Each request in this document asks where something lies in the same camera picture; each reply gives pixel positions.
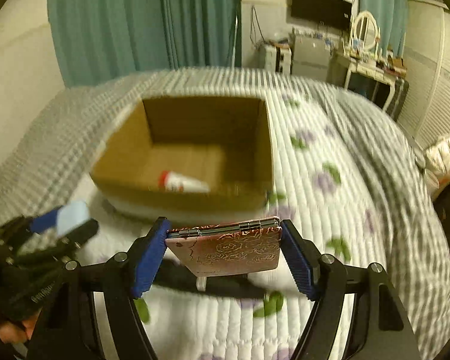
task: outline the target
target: open cardboard box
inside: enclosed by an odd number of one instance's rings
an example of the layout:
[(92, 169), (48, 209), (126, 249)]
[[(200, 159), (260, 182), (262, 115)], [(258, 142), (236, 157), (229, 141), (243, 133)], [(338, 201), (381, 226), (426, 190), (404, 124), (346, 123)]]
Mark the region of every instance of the open cardboard box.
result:
[[(163, 171), (203, 181), (210, 192), (163, 190)], [(145, 99), (108, 140), (90, 176), (128, 214), (197, 225), (252, 219), (273, 186), (266, 103), (225, 96)]]

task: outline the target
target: light blue block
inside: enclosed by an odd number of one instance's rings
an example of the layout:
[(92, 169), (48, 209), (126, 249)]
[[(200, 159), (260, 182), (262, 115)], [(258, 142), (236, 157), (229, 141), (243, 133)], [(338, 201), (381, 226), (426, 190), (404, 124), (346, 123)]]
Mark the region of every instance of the light blue block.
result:
[(59, 237), (70, 233), (90, 219), (87, 203), (82, 200), (71, 202), (58, 210), (56, 219), (56, 232)]

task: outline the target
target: red and white tube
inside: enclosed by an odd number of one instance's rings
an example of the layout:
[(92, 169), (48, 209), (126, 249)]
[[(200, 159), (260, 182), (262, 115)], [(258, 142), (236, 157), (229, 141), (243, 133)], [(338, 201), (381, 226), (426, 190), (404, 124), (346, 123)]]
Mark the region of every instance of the red and white tube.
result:
[(165, 170), (158, 179), (158, 186), (166, 191), (178, 192), (210, 192), (210, 187), (196, 178)]

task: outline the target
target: quilted bedspread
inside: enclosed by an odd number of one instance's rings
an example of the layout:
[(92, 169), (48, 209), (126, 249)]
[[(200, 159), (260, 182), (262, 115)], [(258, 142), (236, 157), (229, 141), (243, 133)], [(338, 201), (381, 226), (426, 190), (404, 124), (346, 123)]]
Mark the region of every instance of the quilted bedspread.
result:
[[(87, 171), (118, 120), (140, 99), (163, 94), (263, 98), (275, 178), (264, 211), (291, 218), (303, 237), (343, 262), (383, 264), (422, 357), (434, 357), (450, 337), (450, 257), (413, 154), (375, 105), (325, 83), (260, 70), (189, 68), (67, 89), (0, 167), (0, 224), (83, 199), (101, 230), (82, 248), (80, 259), (96, 263), (126, 250), (150, 224), (116, 215)], [(30, 247), (47, 242), (45, 237)], [(269, 288), (270, 298), (238, 301), (153, 286), (139, 310), (158, 358), (288, 359), (312, 304), (297, 292), (283, 257), (277, 269), (250, 279)], [(331, 359), (342, 356), (352, 301), (347, 295)], [(103, 310), (97, 298), (98, 314)], [(116, 354), (106, 323), (100, 326), (112, 359)]]

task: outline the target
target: wall-mounted tv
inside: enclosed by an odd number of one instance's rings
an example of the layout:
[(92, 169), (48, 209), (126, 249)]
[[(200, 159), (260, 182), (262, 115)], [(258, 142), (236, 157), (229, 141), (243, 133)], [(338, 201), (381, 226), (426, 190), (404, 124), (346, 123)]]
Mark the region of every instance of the wall-mounted tv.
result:
[(345, 0), (292, 0), (291, 16), (349, 31), (352, 4)]

